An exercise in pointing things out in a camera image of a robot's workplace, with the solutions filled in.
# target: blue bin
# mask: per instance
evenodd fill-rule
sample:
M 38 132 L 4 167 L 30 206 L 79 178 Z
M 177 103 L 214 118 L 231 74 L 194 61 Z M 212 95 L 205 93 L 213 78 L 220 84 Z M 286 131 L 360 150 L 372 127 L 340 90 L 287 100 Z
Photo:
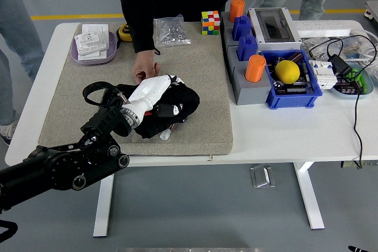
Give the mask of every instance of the blue bin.
M 317 79 L 315 77 L 314 71 L 310 63 L 308 62 L 307 55 L 303 50 L 279 50 L 279 51 L 262 51 L 260 54 L 265 57 L 266 63 L 269 64 L 271 62 L 275 62 L 278 57 L 289 58 L 290 56 L 294 55 L 295 53 L 300 52 L 303 54 L 304 61 L 307 66 L 308 77 L 309 81 L 314 89 L 314 92 L 310 94 L 276 94 L 274 86 L 273 86 L 273 79 L 270 76 L 268 65 L 265 65 L 266 72 L 269 77 L 269 81 L 271 82 L 271 91 L 269 92 L 268 98 L 266 99 L 266 103 L 268 104 L 270 109 L 278 109 L 280 107 L 314 107 L 315 100 L 322 96 L 322 91 L 318 85 Z

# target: power adapter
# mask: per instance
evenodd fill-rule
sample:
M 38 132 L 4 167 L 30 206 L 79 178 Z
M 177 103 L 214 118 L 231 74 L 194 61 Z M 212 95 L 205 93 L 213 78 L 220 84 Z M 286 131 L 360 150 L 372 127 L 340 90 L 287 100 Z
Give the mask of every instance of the power adapter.
M 337 54 L 332 55 L 329 59 L 329 62 L 332 63 L 332 69 L 334 74 L 345 77 L 352 72 L 352 67 L 350 67 L 340 56 Z

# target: white sneaker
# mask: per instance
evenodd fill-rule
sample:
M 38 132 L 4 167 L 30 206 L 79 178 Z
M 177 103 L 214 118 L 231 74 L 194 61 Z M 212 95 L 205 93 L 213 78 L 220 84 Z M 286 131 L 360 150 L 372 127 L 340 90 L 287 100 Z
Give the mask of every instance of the white sneaker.
M 11 124 L 0 125 L 0 136 L 8 146 L 11 143 L 14 132 L 16 131 L 17 123 L 18 120 L 14 120 Z

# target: yellow floor stripe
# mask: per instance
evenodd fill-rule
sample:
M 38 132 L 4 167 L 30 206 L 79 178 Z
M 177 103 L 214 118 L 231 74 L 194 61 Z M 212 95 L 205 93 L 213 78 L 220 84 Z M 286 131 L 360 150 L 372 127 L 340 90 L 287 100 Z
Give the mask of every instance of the yellow floor stripe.
M 327 9 L 326 14 L 348 14 L 364 13 L 365 9 Z M 290 10 L 291 14 L 299 14 L 299 10 Z M 42 15 L 31 16 L 32 20 L 65 20 L 65 19 L 100 19 L 100 18 L 122 18 L 123 14 L 83 14 L 83 15 Z
M 123 18 L 123 14 L 43 15 L 43 16 L 31 16 L 30 18 L 32 20 Z

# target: orange cylinder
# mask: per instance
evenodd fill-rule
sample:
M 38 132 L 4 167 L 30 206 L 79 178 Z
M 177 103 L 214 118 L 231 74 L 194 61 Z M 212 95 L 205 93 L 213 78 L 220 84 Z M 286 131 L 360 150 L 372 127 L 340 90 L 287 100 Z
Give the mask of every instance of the orange cylinder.
M 258 82 L 261 80 L 262 73 L 264 72 L 266 60 L 262 55 L 255 54 L 249 58 L 246 79 L 252 83 Z
M 230 22 L 234 23 L 236 17 L 240 17 L 244 14 L 244 0 L 232 0 L 230 6 Z

